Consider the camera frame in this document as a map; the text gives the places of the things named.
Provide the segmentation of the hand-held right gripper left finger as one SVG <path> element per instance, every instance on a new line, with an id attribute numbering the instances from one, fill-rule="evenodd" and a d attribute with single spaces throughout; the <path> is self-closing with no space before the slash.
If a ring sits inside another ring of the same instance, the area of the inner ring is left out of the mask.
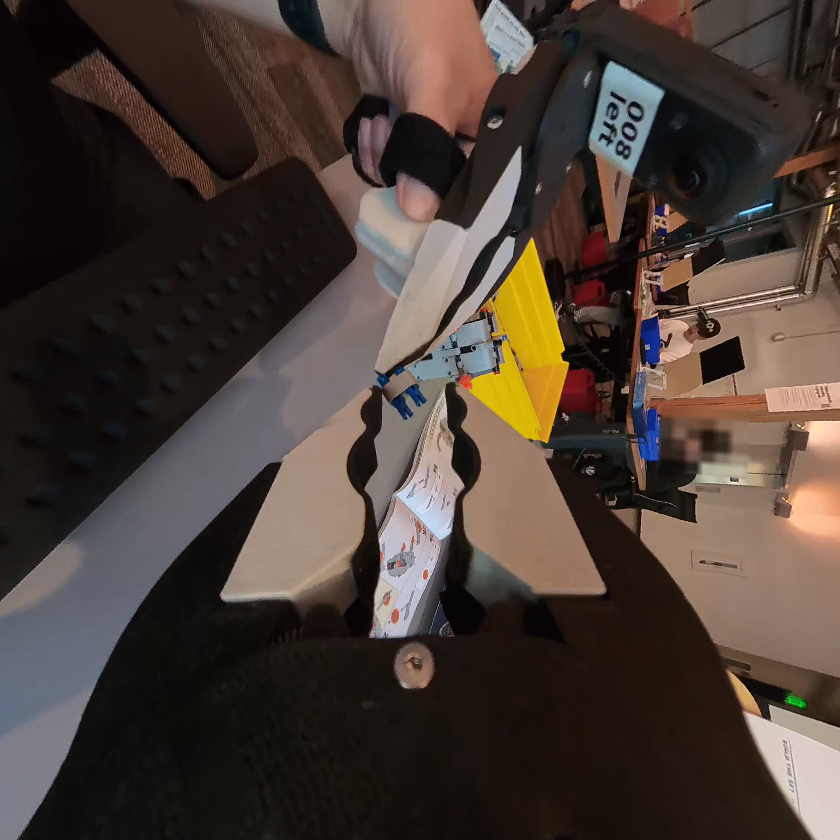
<path id="1" fill-rule="evenodd" d="M 337 613 L 369 634 L 380 573 L 375 510 L 383 393 L 364 388 L 281 461 L 220 592 L 226 604 L 276 602 L 300 619 Z"/>

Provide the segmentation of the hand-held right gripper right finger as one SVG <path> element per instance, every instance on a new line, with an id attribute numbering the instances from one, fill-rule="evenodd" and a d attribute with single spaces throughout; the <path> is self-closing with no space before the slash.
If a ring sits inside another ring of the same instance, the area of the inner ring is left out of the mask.
<path id="1" fill-rule="evenodd" d="M 455 503 L 441 606 L 454 634 L 477 634 L 494 610 L 548 634 L 554 599 L 607 594 L 539 446 L 460 385 L 445 389 Z"/>

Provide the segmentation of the instruction booklet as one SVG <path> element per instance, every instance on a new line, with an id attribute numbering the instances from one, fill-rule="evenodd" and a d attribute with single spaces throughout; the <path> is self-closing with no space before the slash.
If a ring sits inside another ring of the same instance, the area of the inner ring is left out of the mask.
<path id="1" fill-rule="evenodd" d="M 442 562 L 463 488 L 452 466 L 453 451 L 443 389 L 423 427 L 412 468 L 392 496 L 379 531 L 372 638 L 406 637 L 424 623 L 426 595 Z"/>

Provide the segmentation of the red storage bin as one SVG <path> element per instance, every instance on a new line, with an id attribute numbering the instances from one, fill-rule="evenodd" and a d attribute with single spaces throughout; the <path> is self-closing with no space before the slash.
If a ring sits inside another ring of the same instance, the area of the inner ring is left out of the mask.
<path id="1" fill-rule="evenodd" d="M 604 404 L 612 400 L 613 380 L 596 381 L 589 369 L 569 370 L 563 383 L 559 409 L 566 414 L 589 416 L 603 413 Z"/>
<path id="2" fill-rule="evenodd" d="M 600 227 L 583 239 L 581 267 L 571 281 L 572 302 L 578 307 L 601 306 L 608 300 L 603 279 L 604 270 L 597 269 L 612 258 L 611 244 L 606 229 Z"/>

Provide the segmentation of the grey toy robot model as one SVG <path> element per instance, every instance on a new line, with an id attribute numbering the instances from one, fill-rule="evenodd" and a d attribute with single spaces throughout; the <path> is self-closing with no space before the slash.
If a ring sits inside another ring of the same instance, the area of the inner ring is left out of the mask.
<path id="1" fill-rule="evenodd" d="M 507 339 L 496 313 L 483 308 L 407 370 L 418 382 L 447 378 L 469 389 L 476 378 L 501 372 Z"/>

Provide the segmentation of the white instruction poster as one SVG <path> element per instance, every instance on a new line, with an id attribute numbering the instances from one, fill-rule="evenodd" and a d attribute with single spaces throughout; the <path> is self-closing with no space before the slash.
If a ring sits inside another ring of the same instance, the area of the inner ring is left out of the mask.
<path id="1" fill-rule="evenodd" d="M 752 739 L 786 801 L 814 839 L 839 838 L 839 752 L 743 712 Z"/>

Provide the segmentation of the grey desk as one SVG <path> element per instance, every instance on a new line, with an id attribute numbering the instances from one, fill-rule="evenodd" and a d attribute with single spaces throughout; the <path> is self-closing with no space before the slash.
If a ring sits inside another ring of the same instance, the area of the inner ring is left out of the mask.
<path id="1" fill-rule="evenodd" d="M 111 652 L 188 543 L 371 384 L 395 300 L 351 265 L 2 599 L 1 831 L 19 838 Z"/>

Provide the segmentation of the person's left hand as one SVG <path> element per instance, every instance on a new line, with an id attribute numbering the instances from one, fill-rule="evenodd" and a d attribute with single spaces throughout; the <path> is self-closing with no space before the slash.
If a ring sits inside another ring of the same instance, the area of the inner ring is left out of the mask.
<path id="1" fill-rule="evenodd" d="M 473 2 L 324 1 L 318 10 L 363 93 L 476 138 L 498 74 Z"/>

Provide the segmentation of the black wall device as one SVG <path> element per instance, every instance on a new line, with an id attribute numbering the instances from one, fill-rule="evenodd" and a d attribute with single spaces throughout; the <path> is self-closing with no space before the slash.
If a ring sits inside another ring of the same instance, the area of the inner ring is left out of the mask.
<path id="1" fill-rule="evenodd" d="M 775 705 L 778 707 L 791 707 L 800 711 L 807 711 L 809 703 L 801 696 L 796 695 L 789 689 L 774 686 L 761 680 L 745 679 L 745 685 L 749 692 L 761 704 Z"/>

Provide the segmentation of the grey beam with blue pins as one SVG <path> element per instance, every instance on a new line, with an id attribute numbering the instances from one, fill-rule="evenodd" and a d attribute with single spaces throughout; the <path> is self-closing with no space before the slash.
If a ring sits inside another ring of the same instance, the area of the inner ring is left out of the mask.
<path id="1" fill-rule="evenodd" d="M 415 407 L 422 407 L 427 403 L 417 379 L 405 367 L 397 367 L 390 374 L 378 374 L 376 382 L 386 401 L 403 420 L 413 417 L 413 409 L 409 403 Z"/>

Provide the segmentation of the wooden post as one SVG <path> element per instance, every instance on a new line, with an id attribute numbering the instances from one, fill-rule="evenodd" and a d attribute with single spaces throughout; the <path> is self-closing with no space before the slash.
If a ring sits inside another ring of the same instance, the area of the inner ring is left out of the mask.
<path id="1" fill-rule="evenodd" d="M 837 408 L 830 408 L 825 411 L 782 411 L 773 413 L 769 410 L 764 395 L 651 398 L 650 405 L 662 417 L 695 421 L 734 421 L 750 424 L 781 422 L 806 424 L 839 421 L 839 410 Z"/>

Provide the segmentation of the black wrist band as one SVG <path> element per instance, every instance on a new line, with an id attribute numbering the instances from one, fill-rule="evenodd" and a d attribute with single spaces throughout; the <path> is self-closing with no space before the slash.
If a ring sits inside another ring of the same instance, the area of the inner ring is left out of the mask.
<path id="1" fill-rule="evenodd" d="M 327 38 L 318 1 L 278 1 L 278 7 L 284 25 L 294 36 L 325 55 L 338 55 Z"/>

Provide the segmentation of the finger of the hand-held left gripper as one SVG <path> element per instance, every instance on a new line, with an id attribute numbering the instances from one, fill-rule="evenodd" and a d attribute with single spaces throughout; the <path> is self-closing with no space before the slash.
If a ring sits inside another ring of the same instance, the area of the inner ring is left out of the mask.
<path id="1" fill-rule="evenodd" d="M 423 286 L 426 305 L 420 358 L 441 344 L 473 317 L 504 280 L 515 256 L 516 235 L 502 229 L 481 251 L 461 276 L 439 266 Z"/>
<path id="2" fill-rule="evenodd" d="M 522 174 L 517 148 L 470 227 L 433 221 L 397 300 L 374 364 L 390 374 L 424 356 L 488 299 L 514 259 L 516 237 L 502 229 Z"/>

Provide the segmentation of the tan rounded board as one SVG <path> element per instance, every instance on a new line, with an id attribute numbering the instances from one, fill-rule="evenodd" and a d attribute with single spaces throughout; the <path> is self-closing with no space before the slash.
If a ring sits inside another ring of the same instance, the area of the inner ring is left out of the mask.
<path id="1" fill-rule="evenodd" d="M 772 721 L 768 698 L 759 689 L 752 687 L 748 679 L 741 677 L 729 667 L 724 669 L 742 711 L 757 718 Z"/>

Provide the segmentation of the yellow plastic bin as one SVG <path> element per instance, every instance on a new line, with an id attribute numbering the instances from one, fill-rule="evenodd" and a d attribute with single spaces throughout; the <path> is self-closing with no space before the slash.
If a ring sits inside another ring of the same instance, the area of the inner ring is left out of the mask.
<path id="1" fill-rule="evenodd" d="M 486 309 L 507 336 L 504 361 L 499 373 L 473 378 L 471 394 L 521 436 L 547 444 L 570 365 L 533 241 Z"/>

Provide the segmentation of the long wooden table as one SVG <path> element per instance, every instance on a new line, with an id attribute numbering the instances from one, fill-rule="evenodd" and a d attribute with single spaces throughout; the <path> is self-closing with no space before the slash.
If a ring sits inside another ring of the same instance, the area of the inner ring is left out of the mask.
<path id="1" fill-rule="evenodd" d="M 642 327 L 646 319 L 655 315 L 655 283 L 649 269 L 649 256 L 644 252 L 651 249 L 655 221 L 655 200 L 647 199 L 643 236 L 638 242 L 637 260 L 633 287 L 633 333 L 629 371 L 626 377 L 626 446 L 628 464 L 635 479 L 636 489 L 644 493 L 647 488 L 648 462 L 640 447 L 646 438 L 647 414 L 651 408 L 648 394 L 648 380 L 659 378 L 652 373 L 644 358 Z"/>

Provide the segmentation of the silver wall pipes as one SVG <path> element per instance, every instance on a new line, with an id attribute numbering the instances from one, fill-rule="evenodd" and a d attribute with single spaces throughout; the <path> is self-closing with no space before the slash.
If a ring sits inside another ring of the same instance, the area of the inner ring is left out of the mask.
<path id="1" fill-rule="evenodd" d="M 687 304 L 672 307 L 672 314 L 687 318 L 703 311 L 719 318 L 813 299 L 823 278 L 830 234 L 838 223 L 838 192 L 827 191 L 813 209 L 801 206 L 799 212 L 806 224 L 801 246 L 726 260 L 701 271 L 687 282 Z"/>

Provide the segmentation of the white paper notice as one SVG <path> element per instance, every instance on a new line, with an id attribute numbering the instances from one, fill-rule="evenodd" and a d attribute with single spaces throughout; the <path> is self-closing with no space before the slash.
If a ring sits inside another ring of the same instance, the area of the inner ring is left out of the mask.
<path id="1" fill-rule="evenodd" d="M 764 390 L 770 413 L 819 413 L 839 409 L 839 383 L 791 385 Z"/>

